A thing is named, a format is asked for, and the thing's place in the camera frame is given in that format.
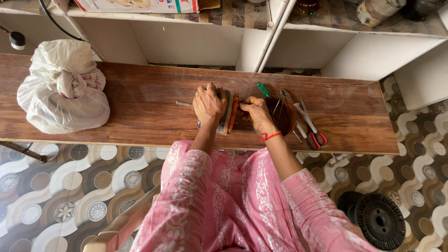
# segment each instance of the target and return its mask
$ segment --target hand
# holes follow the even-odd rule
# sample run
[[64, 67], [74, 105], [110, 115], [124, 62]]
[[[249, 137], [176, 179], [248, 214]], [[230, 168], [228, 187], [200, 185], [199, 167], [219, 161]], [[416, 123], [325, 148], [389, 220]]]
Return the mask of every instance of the hand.
[[254, 96], [248, 97], [243, 100], [244, 103], [239, 103], [241, 110], [250, 113], [243, 113], [242, 118], [244, 120], [251, 120], [254, 123], [254, 129], [261, 133], [267, 133], [268, 135], [274, 134], [278, 131], [277, 127], [272, 122], [272, 118], [267, 110], [266, 102], [264, 99]]
[[198, 87], [196, 97], [193, 99], [194, 112], [201, 124], [216, 124], [220, 121], [227, 108], [227, 99], [224, 90], [220, 89], [220, 97], [215, 93], [213, 83], [208, 83], [207, 90], [203, 86]]

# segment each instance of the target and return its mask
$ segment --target woman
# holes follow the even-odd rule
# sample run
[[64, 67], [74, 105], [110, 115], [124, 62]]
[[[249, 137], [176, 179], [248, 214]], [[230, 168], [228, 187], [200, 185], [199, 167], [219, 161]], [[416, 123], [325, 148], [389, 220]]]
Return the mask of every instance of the woman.
[[267, 149], [213, 150], [227, 106], [222, 90], [220, 96], [198, 87], [193, 105], [201, 129], [193, 142], [171, 147], [162, 190], [131, 251], [377, 251], [276, 134], [263, 99], [239, 105], [243, 119], [265, 133]]

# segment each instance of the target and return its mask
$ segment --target woman's left hand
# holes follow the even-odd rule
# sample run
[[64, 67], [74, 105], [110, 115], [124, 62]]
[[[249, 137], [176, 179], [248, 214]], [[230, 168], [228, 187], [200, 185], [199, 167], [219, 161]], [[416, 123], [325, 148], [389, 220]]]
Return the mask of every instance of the woman's left hand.
[[220, 89], [220, 96], [216, 96], [215, 85], [207, 84], [208, 88], [198, 87], [196, 97], [193, 99], [194, 112], [201, 124], [218, 123], [227, 108], [227, 99], [224, 90]]

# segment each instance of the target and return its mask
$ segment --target red thread bracelet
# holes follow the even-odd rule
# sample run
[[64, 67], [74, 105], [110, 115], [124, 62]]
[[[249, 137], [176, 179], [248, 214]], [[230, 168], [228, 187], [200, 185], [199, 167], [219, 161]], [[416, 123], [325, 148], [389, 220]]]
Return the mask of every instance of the red thread bracelet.
[[280, 134], [281, 134], [281, 131], [277, 131], [276, 133], [274, 133], [274, 134], [272, 134], [270, 136], [267, 136], [267, 133], [261, 133], [260, 135], [264, 135], [264, 137], [258, 139], [256, 142], [258, 142], [260, 140], [263, 140], [263, 142], [266, 142], [268, 139], [273, 138], [273, 137], [275, 137], [277, 135], [280, 135]]

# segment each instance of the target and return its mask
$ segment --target pink kurta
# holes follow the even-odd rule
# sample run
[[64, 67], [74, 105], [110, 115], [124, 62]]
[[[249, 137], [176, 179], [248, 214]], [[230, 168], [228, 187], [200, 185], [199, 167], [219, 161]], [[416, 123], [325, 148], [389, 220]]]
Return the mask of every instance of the pink kurta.
[[191, 144], [171, 147], [131, 251], [377, 251], [307, 169], [280, 182], [266, 148], [210, 158]]

